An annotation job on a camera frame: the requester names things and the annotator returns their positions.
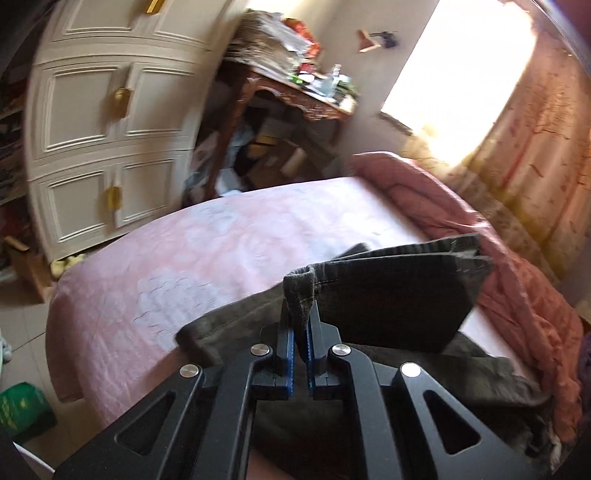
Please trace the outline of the dark grey jeans pant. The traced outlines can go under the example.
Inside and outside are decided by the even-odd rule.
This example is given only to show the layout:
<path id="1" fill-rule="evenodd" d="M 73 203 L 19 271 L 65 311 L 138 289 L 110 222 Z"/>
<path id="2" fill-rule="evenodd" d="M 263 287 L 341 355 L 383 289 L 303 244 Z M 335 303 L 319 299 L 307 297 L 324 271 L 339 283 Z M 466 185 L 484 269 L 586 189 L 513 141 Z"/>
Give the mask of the dark grey jeans pant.
<path id="1" fill-rule="evenodd" d="M 545 479 L 553 454 L 549 394 L 460 331 L 491 267 L 476 235 L 380 250 L 359 244 L 204 314 L 184 325 L 176 341 L 202 365 L 221 365 L 287 312 L 301 355 L 295 363 L 297 391 L 286 402 L 260 405 L 253 443 L 294 478 L 360 478 L 360 449 L 344 404 L 314 400 L 308 388 L 305 328 L 317 307 L 342 343 L 370 360 L 394 368 L 420 365 L 529 463 L 533 479 Z"/>

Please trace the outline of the pink bed sheet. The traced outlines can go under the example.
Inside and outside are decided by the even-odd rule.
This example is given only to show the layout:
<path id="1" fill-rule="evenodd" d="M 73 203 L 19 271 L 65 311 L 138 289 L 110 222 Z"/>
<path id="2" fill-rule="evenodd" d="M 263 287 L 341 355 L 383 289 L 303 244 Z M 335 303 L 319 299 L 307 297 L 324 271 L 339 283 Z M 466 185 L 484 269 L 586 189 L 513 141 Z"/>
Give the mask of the pink bed sheet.
<path id="1" fill-rule="evenodd" d="M 108 428 L 183 365 L 221 367 L 262 340 L 263 329 L 228 362 L 204 366 L 177 344 L 184 325 L 359 244 L 450 238 L 402 234 L 403 221 L 412 222 L 390 198 L 352 178 L 260 190 L 153 221 L 59 281 L 47 330 L 54 388 L 74 389 Z M 296 479 L 256 449 L 255 422 L 245 478 Z"/>

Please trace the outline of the pink quilted duvet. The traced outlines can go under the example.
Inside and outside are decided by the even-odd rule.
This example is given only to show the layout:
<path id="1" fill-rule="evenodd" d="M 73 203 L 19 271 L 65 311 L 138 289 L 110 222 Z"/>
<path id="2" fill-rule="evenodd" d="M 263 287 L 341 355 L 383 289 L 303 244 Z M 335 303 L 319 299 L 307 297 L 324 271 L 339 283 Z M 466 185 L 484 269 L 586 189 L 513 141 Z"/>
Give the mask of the pink quilted duvet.
<path id="1" fill-rule="evenodd" d="M 537 267 L 504 244 L 483 215 L 411 160 L 370 152 L 353 155 L 349 166 L 429 238 L 478 235 L 481 252 L 494 263 L 478 305 L 517 356 L 539 372 L 542 388 L 552 392 L 558 437 L 574 440 L 582 418 L 583 326 L 576 311 Z"/>

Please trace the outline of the green bag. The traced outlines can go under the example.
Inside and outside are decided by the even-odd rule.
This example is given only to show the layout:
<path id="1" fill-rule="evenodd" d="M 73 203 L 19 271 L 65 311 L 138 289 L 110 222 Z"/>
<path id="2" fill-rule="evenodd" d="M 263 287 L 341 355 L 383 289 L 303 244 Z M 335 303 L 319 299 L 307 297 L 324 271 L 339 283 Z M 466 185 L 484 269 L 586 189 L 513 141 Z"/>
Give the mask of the green bag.
<path id="1" fill-rule="evenodd" d="M 1 425 L 17 444 L 42 435 L 57 424 L 55 413 L 43 392 L 21 382 L 0 394 Z"/>

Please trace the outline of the tree print curtain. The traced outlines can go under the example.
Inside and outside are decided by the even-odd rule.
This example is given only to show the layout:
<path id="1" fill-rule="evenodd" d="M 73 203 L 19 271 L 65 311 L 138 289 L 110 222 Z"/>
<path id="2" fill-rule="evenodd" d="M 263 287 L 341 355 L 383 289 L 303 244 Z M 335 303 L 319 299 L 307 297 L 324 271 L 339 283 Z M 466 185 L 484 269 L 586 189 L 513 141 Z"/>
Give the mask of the tree print curtain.
<path id="1" fill-rule="evenodd" d="M 552 282 L 575 265 L 590 237 L 590 78 L 558 38 L 539 32 L 502 113 L 458 165 L 416 135 L 402 154 Z"/>

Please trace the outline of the white wardrobe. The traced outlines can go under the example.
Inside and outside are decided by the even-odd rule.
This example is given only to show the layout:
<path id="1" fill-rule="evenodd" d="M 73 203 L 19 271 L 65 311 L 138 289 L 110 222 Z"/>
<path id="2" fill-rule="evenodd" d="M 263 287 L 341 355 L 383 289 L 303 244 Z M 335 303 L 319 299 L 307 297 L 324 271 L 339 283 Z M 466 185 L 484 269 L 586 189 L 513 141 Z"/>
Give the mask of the white wardrobe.
<path id="1" fill-rule="evenodd" d="M 177 210 L 205 98 L 245 2 L 56 4 L 23 127 L 29 200 L 48 260 Z"/>

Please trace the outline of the desk clutter pile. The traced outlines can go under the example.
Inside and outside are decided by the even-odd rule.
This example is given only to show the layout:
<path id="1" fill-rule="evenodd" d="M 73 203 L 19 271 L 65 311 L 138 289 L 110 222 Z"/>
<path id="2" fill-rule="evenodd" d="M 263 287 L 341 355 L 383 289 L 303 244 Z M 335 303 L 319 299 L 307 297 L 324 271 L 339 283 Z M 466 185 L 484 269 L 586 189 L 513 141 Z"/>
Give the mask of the desk clutter pile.
<path id="1" fill-rule="evenodd" d="M 358 98 L 358 90 L 351 78 L 342 74 L 339 64 L 325 74 L 318 70 L 321 50 L 320 43 L 300 20 L 249 10 L 243 14 L 224 58 L 263 69 L 274 78 L 303 86 L 334 103 L 346 97 Z"/>

